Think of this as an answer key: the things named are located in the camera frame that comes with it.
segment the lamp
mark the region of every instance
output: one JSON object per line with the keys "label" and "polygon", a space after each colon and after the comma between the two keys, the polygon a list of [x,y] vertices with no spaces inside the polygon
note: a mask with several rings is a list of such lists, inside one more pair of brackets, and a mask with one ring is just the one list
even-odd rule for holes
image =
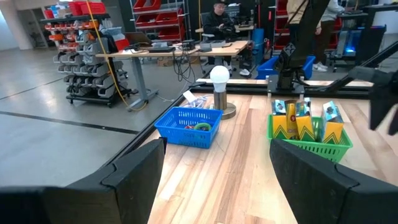
{"label": "lamp", "polygon": [[210,79],[214,85],[214,109],[223,110],[222,119],[233,118],[236,114],[236,106],[226,101],[226,84],[229,80],[228,68],[218,65],[210,72]]}

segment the man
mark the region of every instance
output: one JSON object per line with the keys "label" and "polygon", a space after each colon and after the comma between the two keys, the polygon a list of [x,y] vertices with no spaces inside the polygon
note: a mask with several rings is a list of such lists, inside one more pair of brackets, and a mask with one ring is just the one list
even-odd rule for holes
{"label": "man", "polygon": [[338,5],[337,0],[329,1],[328,7],[321,18],[322,32],[315,38],[315,61],[312,65],[313,71],[327,72],[328,67],[322,64],[322,61],[326,62],[325,50],[329,45],[337,15],[344,11],[345,9]]}
{"label": "man", "polygon": [[[286,5],[287,15],[289,20],[291,20],[289,24],[289,31],[290,31],[290,41],[291,43],[295,44],[297,41],[297,35],[299,32],[299,24],[301,17],[304,14],[304,10],[307,7],[308,0],[288,0]],[[321,33],[321,24],[320,21],[317,25],[317,29],[315,31],[315,35],[319,35]]]}
{"label": "man", "polygon": [[[213,34],[214,37],[209,38],[210,40],[225,40],[222,28],[225,21],[230,21],[229,15],[225,13],[225,7],[228,6],[226,0],[216,0],[214,4],[214,10],[211,11],[203,19],[203,31],[205,34]],[[215,64],[215,58],[209,57],[208,63],[210,65]],[[224,57],[224,66],[228,68],[229,73],[232,74],[231,57]]]}

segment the shelving unit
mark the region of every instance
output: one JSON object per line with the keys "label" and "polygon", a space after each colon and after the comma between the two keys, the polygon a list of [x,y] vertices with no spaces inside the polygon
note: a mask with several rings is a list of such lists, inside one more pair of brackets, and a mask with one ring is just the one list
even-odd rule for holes
{"label": "shelving unit", "polygon": [[104,58],[95,57],[103,53],[99,38],[104,44],[105,51],[110,53],[108,39],[95,37],[94,26],[103,23],[103,19],[109,19],[109,14],[93,15],[91,17],[72,16],[68,18],[44,19],[46,29],[51,30],[56,41],[59,54],[54,56],[53,62],[58,63],[58,72],[65,75],[63,81],[67,85],[67,99],[71,104],[74,100],[89,101],[106,104],[112,107],[114,101],[119,98],[116,86],[122,95],[130,95],[127,89],[127,75],[123,71],[122,61],[113,61],[109,58],[113,77],[110,75],[108,64]]}
{"label": "shelving unit", "polygon": [[130,4],[136,30],[153,42],[191,39],[188,0],[168,0],[167,4],[161,4],[161,0],[137,0],[133,4],[130,0]]}
{"label": "shelving unit", "polygon": [[[288,28],[283,29],[289,20],[287,11],[286,11],[287,0],[276,0],[275,3],[275,16],[274,16],[274,38],[272,39],[273,46],[273,55],[279,55],[280,51],[290,42],[290,35]],[[338,33],[340,32],[342,23],[341,19],[337,18],[334,31],[332,32],[333,36],[330,40],[329,46],[326,49],[327,52],[334,52],[337,48],[338,43]],[[277,42],[275,39],[281,34],[281,37]]]}

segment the gray floor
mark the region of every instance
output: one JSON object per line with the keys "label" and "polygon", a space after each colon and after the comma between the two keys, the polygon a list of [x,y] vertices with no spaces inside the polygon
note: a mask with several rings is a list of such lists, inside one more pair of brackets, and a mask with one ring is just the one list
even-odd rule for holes
{"label": "gray floor", "polygon": [[[79,123],[137,133],[171,104],[154,98],[142,111],[132,113],[121,102],[111,109],[79,101],[71,105],[65,99],[64,76],[52,63],[56,54],[56,50],[0,52],[0,186],[68,185],[94,172],[135,136]],[[395,55],[381,69],[397,69],[396,62]],[[124,69],[130,76],[129,87],[135,88],[129,61],[124,61]],[[200,67],[194,69],[200,78]],[[178,82],[172,67],[158,67],[155,61],[146,60],[143,71],[147,87],[159,89],[163,98],[175,99],[187,87]],[[312,79],[335,80],[345,74],[339,69],[337,73],[314,73]],[[233,78],[241,77],[236,72]]]}

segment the wooden table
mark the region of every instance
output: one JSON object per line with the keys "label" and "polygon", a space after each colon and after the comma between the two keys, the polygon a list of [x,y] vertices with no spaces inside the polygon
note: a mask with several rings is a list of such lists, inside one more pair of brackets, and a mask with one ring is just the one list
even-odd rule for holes
{"label": "wooden table", "polygon": [[[377,131],[371,131],[369,103],[365,100],[312,98],[312,113],[320,116],[321,105],[330,100],[339,106],[345,130],[354,144],[340,164],[398,185],[398,138],[386,134],[393,114]],[[167,145],[149,223],[296,223],[269,158],[266,132],[271,99],[228,95],[228,101],[236,105],[236,116],[221,122],[210,149]],[[155,131],[147,141],[158,137]]]}
{"label": "wooden table", "polygon": [[[236,31],[248,31],[248,30],[254,30],[254,26],[249,26],[249,27],[239,27],[238,25],[235,25]],[[196,29],[195,32],[197,33],[202,33],[203,28]]]}
{"label": "wooden table", "polygon": [[[191,55],[197,55],[197,56],[236,56],[240,51],[242,51],[248,42],[246,40],[239,40],[235,41],[233,43],[230,43],[230,47],[217,47],[213,48],[211,52],[199,52],[198,50],[200,49],[200,46],[197,45],[194,50],[189,51],[187,54]],[[176,49],[174,52],[175,56],[181,56],[182,51],[178,49],[178,46],[180,44],[175,45]],[[110,55],[105,55],[105,54],[97,54],[96,57],[113,57],[113,58],[135,58],[135,57],[173,57],[173,52],[167,52],[167,53],[149,53],[146,50],[139,51],[140,53],[133,53],[130,50],[121,50],[118,53],[113,53]]]}
{"label": "wooden table", "polygon": [[[254,30],[254,26],[249,26],[249,27],[239,27],[238,25],[235,25],[235,29],[237,32],[240,31],[249,31],[248,34],[248,40],[251,40],[251,32],[252,30]],[[196,33],[203,33],[203,28],[199,28],[195,30]]]}
{"label": "wooden table", "polygon": [[[213,48],[211,52],[199,52],[199,45],[196,46],[195,49],[187,52],[191,56],[236,56],[240,51],[242,51],[246,45],[248,44],[245,40],[240,40],[231,43],[229,47],[220,47]],[[97,54],[96,57],[112,57],[112,58],[131,58],[131,66],[134,73],[134,77],[136,78],[137,88],[140,93],[140,98],[133,102],[131,105],[127,107],[128,111],[132,111],[134,109],[141,108],[144,103],[151,100],[155,95],[159,92],[159,90],[151,90],[150,93],[147,93],[147,88],[145,85],[144,74],[142,73],[142,66],[139,58],[142,57],[173,57],[173,56],[181,56],[183,54],[182,50],[178,49],[178,44],[175,45],[175,52],[166,52],[166,53],[149,53],[146,50],[141,50],[139,53],[133,53],[131,50],[121,50],[118,53],[113,53],[109,55],[105,54]]]}

